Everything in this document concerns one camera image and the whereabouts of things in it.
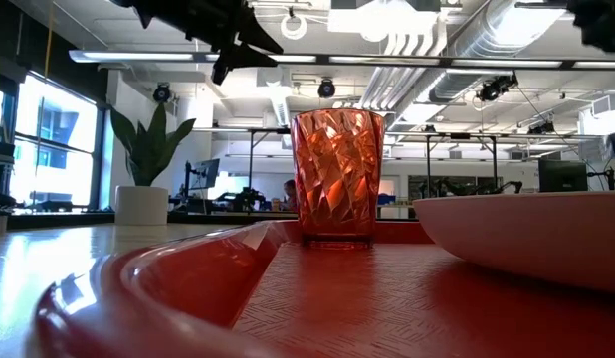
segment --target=snake plant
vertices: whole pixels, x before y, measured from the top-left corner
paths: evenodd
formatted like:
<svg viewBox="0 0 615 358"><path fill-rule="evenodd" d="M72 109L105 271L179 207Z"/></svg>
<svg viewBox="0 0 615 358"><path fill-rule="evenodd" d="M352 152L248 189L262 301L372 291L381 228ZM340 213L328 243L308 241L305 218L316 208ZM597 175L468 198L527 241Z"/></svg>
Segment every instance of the snake plant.
<svg viewBox="0 0 615 358"><path fill-rule="evenodd" d="M166 108L161 103L152 117L148 130L141 122L137 130L121 113L113 109L112 130L126 149L126 169L136 186L150 186L166 169L177 145L192 131L195 119L188 119L177 130L166 133Z"/></svg>

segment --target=computer monitor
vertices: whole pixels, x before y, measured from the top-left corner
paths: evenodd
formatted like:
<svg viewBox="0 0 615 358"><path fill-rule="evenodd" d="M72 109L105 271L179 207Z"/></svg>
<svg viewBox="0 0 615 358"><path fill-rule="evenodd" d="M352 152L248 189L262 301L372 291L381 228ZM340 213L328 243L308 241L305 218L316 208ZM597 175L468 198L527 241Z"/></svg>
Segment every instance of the computer monitor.
<svg viewBox="0 0 615 358"><path fill-rule="evenodd" d="M191 190L208 189L215 187L215 180L219 172L219 159L211 159L196 163L193 169L197 172L196 178L192 181Z"/></svg>
<svg viewBox="0 0 615 358"><path fill-rule="evenodd" d="M588 191L586 164L580 161L540 159L539 191L542 193Z"/></svg>

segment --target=red tray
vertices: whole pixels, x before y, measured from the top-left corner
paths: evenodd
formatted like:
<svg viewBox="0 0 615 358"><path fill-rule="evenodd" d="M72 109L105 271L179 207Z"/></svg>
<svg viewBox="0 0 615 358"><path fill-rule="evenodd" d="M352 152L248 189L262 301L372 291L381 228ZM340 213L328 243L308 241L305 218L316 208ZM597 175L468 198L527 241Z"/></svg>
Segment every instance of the red tray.
<svg viewBox="0 0 615 358"><path fill-rule="evenodd" d="M417 223L371 250L266 222L112 256L45 292L44 357L615 357L615 295L480 268Z"/></svg>

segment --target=white planter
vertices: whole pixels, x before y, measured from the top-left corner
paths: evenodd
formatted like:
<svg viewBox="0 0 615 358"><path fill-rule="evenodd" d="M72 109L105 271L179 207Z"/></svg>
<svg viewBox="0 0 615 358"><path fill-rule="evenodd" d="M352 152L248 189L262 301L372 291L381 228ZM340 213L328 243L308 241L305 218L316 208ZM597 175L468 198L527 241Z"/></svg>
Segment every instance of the white planter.
<svg viewBox="0 0 615 358"><path fill-rule="evenodd" d="M168 190L118 186L115 190L115 223L118 225L166 225Z"/></svg>

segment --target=orange plastic cup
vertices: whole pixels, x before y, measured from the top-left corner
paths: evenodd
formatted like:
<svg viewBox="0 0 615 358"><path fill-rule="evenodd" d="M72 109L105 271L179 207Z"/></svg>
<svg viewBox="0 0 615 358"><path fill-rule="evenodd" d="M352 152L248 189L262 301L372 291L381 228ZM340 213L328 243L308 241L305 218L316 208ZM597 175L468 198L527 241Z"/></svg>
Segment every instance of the orange plastic cup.
<svg viewBox="0 0 615 358"><path fill-rule="evenodd" d="M385 131L383 118L360 109L322 109L292 122L299 221L324 241L371 239Z"/></svg>

